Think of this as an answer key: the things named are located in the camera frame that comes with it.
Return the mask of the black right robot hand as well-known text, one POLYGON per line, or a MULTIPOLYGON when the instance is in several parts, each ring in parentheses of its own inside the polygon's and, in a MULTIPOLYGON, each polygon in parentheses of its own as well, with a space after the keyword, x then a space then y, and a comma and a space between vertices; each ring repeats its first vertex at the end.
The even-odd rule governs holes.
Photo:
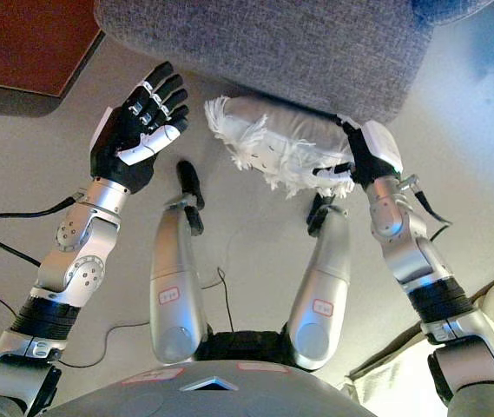
POLYGON ((384 124, 371 120, 359 126, 340 116, 334 121, 346 133, 353 161, 316 168, 314 176, 338 181, 349 175, 363 189, 381 177, 401 178, 404 168, 398 145, 384 124))

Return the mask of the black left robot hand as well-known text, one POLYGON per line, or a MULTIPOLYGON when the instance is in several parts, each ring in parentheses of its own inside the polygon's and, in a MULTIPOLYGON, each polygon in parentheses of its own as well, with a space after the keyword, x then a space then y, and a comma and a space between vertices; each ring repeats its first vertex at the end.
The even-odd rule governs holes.
POLYGON ((90 174, 135 194, 154 175, 157 154, 188 127, 183 79, 171 63, 156 66, 124 103, 109 109, 90 150, 90 174))

